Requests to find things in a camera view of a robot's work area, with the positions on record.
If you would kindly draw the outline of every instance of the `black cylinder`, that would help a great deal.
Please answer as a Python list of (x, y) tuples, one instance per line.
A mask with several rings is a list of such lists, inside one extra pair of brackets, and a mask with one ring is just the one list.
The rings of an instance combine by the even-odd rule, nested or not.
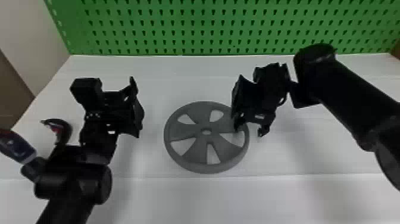
[(57, 198), (47, 203), (36, 224), (85, 224), (95, 203), (83, 198)]
[(369, 132), (399, 114), (399, 104), (335, 59), (328, 44), (300, 50), (294, 60), (299, 85), (322, 103), (367, 151)]

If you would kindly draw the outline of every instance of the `white surface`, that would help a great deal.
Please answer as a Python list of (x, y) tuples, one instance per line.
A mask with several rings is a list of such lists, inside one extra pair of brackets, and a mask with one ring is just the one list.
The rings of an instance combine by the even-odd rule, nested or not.
[[(343, 55), (339, 60), (400, 100), (395, 58)], [(359, 149), (320, 105), (295, 110), (287, 102), (262, 139), (255, 136), (256, 126), (249, 125), (245, 158), (224, 173), (191, 173), (169, 157), (163, 128), (173, 111), (201, 100), (229, 105), (238, 74), (250, 78), (255, 66), (276, 61), (288, 63), (294, 77), (291, 56), (72, 56), (14, 130), (47, 156), (54, 136), (38, 121), (59, 117), (74, 126), (71, 143), (76, 144), (83, 109), (69, 92), (72, 81), (100, 77), (103, 90), (112, 91), (134, 76), (145, 109), (144, 130), (140, 139), (120, 136), (110, 164), (115, 179), (111, 198), (95, 208), (90, 223), (398, 223), (400, 192), (380, 173), (374, 155)], [(0, 178), (14, 179), (0, 182), (1, 198), (9, 199), (0, 201), (0, 208), (7, 208), (0, 221), (26, 223), (45, 205), (31, 195), (32, 185), (21, 180), (18, 168), (0, 157)], [(21, 206), (29, 215), (13, 216)]]
[(0, 49), (34, 95), (69, 57), (44, 0), (0, 1)]

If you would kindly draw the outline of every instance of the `wheel rim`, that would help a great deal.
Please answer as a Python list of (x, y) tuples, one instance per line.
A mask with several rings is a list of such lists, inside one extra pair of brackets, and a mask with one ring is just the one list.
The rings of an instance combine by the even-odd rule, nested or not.
[[(210, 121), (213, 110), (223, 113), (214, 122)], [(178, 119), (187, 115), (194, 124), (186, 124)], [(233, 120), (230, 118), (230, 108), (217, 102), (193, 102), (176, 110), (168, 119), (164, 129), (165, 147), (172, 159), (183, 168), (196, 173), (218, 173), (238, 164), (247, 152), (249, 145), (249, 130), (247, 125), (239, 128), (244, 132), (243, 146), (237, 146), (221, 136), (223, 133), (235, 133)], [(182, 155), (179, 155), (171, 143), (195, 138), (194, 143)], [(208, 164), (207, 147), (212, 145), (218, 159), (217, 164)]]

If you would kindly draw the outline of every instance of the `white wall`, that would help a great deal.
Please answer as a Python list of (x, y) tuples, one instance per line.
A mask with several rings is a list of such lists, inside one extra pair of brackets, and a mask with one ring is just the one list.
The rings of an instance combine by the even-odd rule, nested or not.
[(0, 48), (34, 95), (69, 57), (43, 0), (0, 0)]

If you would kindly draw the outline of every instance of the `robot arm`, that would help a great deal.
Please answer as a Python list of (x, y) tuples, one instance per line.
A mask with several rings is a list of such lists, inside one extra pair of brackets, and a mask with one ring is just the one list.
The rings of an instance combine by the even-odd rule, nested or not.
[(298, 82), (290, 80), (285, 64), (277, 63), (256, 68), (253, 83), (239, 78), (232, 91), (235, 127), (258, 123), (258, 135), (265, 135), (287, 94), (295, 108), (323, 104), (363, 150), (375, 153), (387, 178), (400, 190), (399, 103), (338, 62), (331, 45), (301, 49), (293, 62)]

